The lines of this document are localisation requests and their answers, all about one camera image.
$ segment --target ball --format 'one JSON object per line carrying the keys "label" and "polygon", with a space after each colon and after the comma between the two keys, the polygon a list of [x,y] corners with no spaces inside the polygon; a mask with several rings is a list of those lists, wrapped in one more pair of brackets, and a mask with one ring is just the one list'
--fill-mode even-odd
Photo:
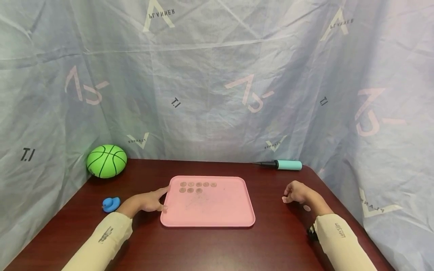
{"label": "ball", "polygon": [[107,179],[118,175],[127,164],[127,154],[115,145],[102,145],[87,156],[86,167],[92,175]]}

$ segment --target plastic tray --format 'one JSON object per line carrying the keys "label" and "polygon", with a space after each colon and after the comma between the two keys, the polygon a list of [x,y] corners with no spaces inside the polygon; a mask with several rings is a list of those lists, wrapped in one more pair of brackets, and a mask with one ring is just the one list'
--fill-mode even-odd
{"label": "plastic tray", "polygon": [[255,214],[239,177],[175,176],[161,213],[166,227],[250,227]]}

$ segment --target sleeve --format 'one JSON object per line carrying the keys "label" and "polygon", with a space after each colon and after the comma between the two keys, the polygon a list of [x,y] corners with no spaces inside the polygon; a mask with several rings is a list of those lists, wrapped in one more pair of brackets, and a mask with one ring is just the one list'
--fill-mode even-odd
{"label": "sleeve", "polygon": [[336,271],[376,271],[348,223],[336,214],[318,216],[318,241]]}
{"label": "sleeve", "polygon": [[132,234],[132,219],[118,212],[108,214],[62,271],[104,271]]}

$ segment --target rubber duck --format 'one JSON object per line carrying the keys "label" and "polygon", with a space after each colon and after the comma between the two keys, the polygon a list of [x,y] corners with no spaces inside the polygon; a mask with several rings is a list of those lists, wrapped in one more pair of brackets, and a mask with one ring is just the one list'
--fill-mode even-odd
{"label": "rubber duck", "polygon": [[106,198],[102,202],[102,210],[104,212],[113,212],[121,205],[121,199],[118,197],[115,198]]}

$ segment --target white backdrop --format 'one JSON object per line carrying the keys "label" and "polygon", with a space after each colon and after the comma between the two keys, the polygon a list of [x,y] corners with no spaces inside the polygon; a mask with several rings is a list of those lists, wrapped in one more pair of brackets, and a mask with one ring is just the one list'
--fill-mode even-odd
{"label": "white backdrop", "polygon": [[434,270],[433,74],[430,0],[3,0],[0,268],[116,144],[301,160],[396,269]]}

